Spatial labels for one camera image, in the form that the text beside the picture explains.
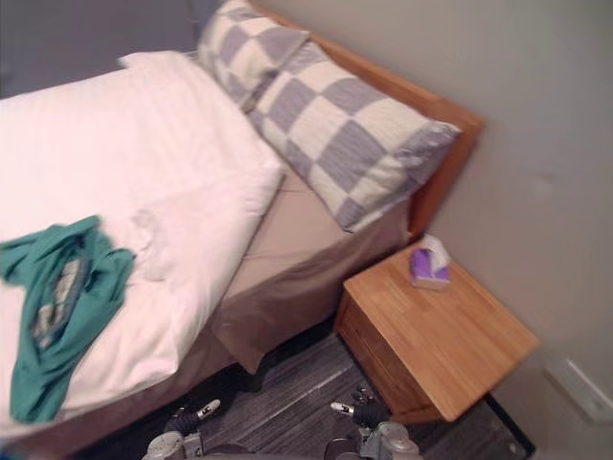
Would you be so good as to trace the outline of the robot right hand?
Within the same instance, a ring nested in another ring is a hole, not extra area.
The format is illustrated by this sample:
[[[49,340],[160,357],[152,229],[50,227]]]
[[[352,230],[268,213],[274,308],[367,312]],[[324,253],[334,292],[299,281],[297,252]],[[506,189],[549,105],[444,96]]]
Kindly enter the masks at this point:
[[[331,402],[329,407],[336,413],[351,417],[355,425],[371,429],[388,420],[386,407],[366,388],[360,388],[352,394],[352,403]]]

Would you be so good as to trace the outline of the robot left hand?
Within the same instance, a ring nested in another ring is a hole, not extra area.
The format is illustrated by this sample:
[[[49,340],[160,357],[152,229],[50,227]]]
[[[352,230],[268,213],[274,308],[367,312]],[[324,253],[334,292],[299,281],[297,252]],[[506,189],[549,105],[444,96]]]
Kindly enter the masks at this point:
[[[185,436],[197,431],[205,419],[210,417],[219,407],[219,399],[212,400],[192,413],[181,412],[172,416],[164,427],[165,432],[176,431]]]

